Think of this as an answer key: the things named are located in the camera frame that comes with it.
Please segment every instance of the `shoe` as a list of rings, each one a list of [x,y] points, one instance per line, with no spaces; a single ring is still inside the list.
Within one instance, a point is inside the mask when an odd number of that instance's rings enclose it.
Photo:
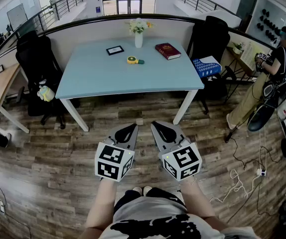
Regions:
[[[10,142],[10,140],[11,140],[11,134],[8,133],[8,134],[6,135],[6,138],[8,139],[8,143],[7,143],[7,145],[5,146],[5,148],[7,148],[8,144],[9,144],[9,142]]]
[[[229,118],[229,114],[226,115],[226,121],[227,121],[227,124],[228,124],[229,129],[230,129],[230,130],[233,130],[233,129],[236,127],[236,125],[231,124],[231,123],[228,121],[228,118]]]
[[[147,193],[152,189],[150,186],[146,186],[143,188],[143,196],[146,197]]]
[[[140,195],[142,195],[142,188],[140,187],[135,187],[132,190],[139,192]]]

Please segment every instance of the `yellow tape measure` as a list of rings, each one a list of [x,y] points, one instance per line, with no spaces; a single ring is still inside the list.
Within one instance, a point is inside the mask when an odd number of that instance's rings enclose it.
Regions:
[[[130,56],[128,57],[129,64],[144,64],[144,60],[137,59],[136,57]]]

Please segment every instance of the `light blue table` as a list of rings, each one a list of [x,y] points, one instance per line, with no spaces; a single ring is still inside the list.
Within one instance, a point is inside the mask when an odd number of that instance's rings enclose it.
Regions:
[[[155,45],[169,42],[182,55],[166,60]],[[124,52],[109,56],[106,49],[122,46]],[[145,64],[130,65],[135,56]],[[197,90],[203,89],[193,64],[175,40],[145,38],[142,48],[135,48],[134,38],[102,40],[78,45],[65,68],[56,98],[60,99],[84,131],[89,131],[69,99],[125,93],[189,91],[173,123],[178,124]]]

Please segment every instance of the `white box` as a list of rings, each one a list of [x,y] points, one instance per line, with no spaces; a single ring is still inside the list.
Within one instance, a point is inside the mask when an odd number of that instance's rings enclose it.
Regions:
[[[163,167],[177,181],[198,173],[202,166],[202,157],[195,143],[162,155],[162,161]]]
[[[120,182],[132,167],[134,153],[99,142],[95,154],[95,175]]]

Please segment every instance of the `potted plant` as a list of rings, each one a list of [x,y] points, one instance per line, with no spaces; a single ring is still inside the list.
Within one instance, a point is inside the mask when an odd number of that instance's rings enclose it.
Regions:
[[[241,54],[241,52],[242,52],[242,44],[233,42],[233,45],[234,45],[233,51],[236,54]]]
[[[135,47],[141,48],[143,44],[143,32],[147,28],[153,27],[151,22],[145,21],[144,19],[137,18],[135,20],[130,20],[130,33],[135,34]]]

